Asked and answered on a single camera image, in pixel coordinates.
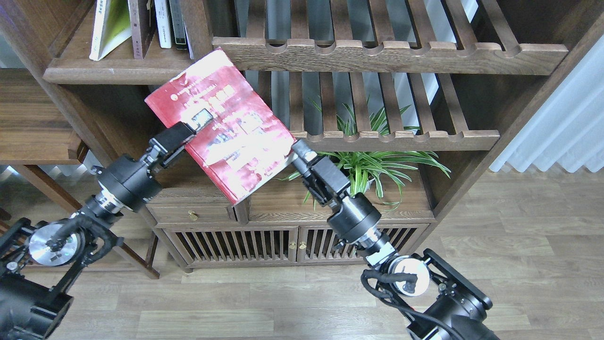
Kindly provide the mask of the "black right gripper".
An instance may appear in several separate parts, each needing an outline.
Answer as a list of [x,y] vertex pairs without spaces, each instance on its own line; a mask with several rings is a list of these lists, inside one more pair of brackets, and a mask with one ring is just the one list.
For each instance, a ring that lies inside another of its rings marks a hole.
[[298,139],[292,149],[304,185],[321,206],[332,209],[327,222],[336,235],[357,246],[381,246],[382,234],[376,228],[381,214],[364,194],[350,194],[349,179],[329,158],[318,157],[304,140]]

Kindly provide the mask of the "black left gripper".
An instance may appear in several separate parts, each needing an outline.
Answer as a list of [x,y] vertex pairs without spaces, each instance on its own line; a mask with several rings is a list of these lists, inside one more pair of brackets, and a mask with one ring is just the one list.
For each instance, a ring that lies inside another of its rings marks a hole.
[[91,208],[98,206],[110,214],[123,207],[138,212],[162,189],[155,174],[168,168],[185,144],[213,119],[205,108],[190,110],[187,124],[176,123],[151,138],[149,148],[137,161],[124,154],[107,168],[95,168],[101,191],[91,198]]

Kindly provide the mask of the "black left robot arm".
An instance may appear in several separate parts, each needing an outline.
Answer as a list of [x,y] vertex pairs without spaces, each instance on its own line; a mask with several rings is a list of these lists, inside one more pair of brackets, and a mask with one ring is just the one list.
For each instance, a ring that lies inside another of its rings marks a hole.
[[[73,303],[68,290],[88,265],[123,245],[111,231],[122,209],[137,212],[162,189],[155,174],[177,159],[184,146],[213,119],[202,109],[183,115],[149,141],[138,160],[125,154],[107,168],[94,167],[101,187],[71,217],[32,225],[21,218],[1,237],[1,338],[45,340]],[[30,261],[69,270],[46,288],[21,271]]]

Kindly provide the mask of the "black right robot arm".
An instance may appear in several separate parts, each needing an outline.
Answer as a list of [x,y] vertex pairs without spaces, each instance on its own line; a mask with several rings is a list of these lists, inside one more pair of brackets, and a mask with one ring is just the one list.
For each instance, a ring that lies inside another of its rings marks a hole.
[[368,264],[361,273],[364,288],[410,322],[414,340],[495,340],[485,326],[491,299],[433,250],[401,255],[378,230],[380,213],[330,161],[298,140],[293,164],[321,206],[329,206],[327,223],[339,245],[354,246]]

